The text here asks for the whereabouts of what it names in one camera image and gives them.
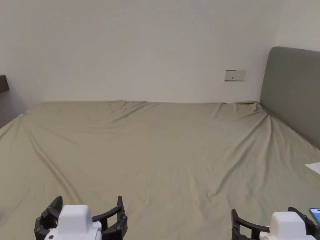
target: wall outlet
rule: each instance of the wall outlet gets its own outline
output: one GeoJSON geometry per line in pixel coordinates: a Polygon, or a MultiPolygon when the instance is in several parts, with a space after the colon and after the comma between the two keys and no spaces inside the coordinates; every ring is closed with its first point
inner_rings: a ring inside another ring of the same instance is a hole
{"type": "Polygon", "coordinates": [[[226,70],[224,81],[244,81],[246,70],[226,70]]]}

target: bed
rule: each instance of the bed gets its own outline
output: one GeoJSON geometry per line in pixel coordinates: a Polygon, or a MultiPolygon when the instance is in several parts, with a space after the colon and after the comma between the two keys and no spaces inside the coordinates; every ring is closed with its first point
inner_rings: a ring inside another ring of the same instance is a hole
{"type": "Polygon", "coordinates": [[[289,206],[307,214],[320,175],[305,164],[320,151],[263,102],[41,103],[0,129],[0,239],[34,240],[59,195],[94,215],[122,195],[130,240],[230,239],[233,208],[262,225],[289,206]]]}

